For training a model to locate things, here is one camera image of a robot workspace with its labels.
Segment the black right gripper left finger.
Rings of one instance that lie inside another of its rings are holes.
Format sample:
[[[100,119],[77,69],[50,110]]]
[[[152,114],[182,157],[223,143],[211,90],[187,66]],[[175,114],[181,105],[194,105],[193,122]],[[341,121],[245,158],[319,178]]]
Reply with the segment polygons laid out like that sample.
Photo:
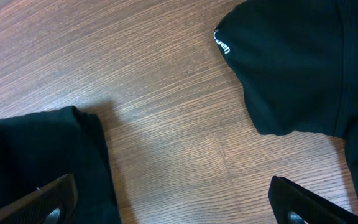
[[[0,209],[0,224],[73,223],[78,191],[75,178],[65,174]]]

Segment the black shorts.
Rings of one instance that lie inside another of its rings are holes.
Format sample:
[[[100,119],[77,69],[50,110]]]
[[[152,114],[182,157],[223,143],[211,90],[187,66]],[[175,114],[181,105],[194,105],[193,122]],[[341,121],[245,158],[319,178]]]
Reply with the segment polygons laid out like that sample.
[[[74,223],[120,223],[108,148],[95,114],[74,106],[0,119],[0,208],[71,174]]]

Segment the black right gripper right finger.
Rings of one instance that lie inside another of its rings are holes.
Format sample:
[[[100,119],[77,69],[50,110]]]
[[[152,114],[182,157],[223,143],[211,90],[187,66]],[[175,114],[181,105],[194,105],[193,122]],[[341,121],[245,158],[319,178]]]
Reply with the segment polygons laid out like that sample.
[[[271,179],[268,199],[278,224],[358,224],[358,216],[286,179]]]

